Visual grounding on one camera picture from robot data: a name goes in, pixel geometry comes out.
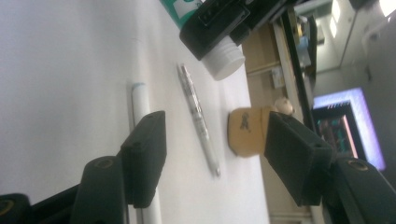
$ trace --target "white surface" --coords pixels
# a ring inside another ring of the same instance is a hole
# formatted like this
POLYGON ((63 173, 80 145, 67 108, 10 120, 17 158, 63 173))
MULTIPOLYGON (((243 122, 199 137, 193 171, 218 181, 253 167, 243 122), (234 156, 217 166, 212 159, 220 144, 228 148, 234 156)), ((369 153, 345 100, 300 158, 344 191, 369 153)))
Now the white surface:
POLYGON ((163 223, 268 223, 258 157, 228 148, 227 117, 249 106, 245 69, 214 81, 159 1, 0 2, 0 194, 32 203, 76 185, 115 155, 132 127, 132 83, 166 111, 163 223), (221 180, 212 177, 177 79, 185 63, 205 111, 221 180))

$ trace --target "computer monitor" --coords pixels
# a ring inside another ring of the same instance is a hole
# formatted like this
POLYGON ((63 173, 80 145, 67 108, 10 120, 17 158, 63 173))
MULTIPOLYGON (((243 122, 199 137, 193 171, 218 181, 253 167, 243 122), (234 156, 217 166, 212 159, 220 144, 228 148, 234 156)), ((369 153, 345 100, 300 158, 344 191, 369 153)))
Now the computer monitor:
POLYGON ((366 160, 378 170, 386 168, 361 88, 315 97, 313 117, 318 134, 338 156, 366 160))

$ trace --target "black device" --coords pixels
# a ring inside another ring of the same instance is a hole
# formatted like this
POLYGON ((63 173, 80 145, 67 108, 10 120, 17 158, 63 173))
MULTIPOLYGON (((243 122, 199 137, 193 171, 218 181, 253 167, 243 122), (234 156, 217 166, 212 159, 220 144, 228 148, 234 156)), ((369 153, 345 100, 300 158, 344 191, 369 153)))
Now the black device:
POLYGON ((117 156, 90 161, 79 185, 30 205, 0 196, 0 223, 129 223, 128 204, 151 204, 166 159, 165 112, 143 117, 117 156))
POLYGON ((226 35, 239 46, 250 32, 307 0, 207 0, 186 21, 180 39, 201 60, 226 35))
POLYGON ((396 223, 396 191, 375 167, 336 151, 292 116, 270 113, 264 156, 297 205, 324 206, 327 223, 396 223))

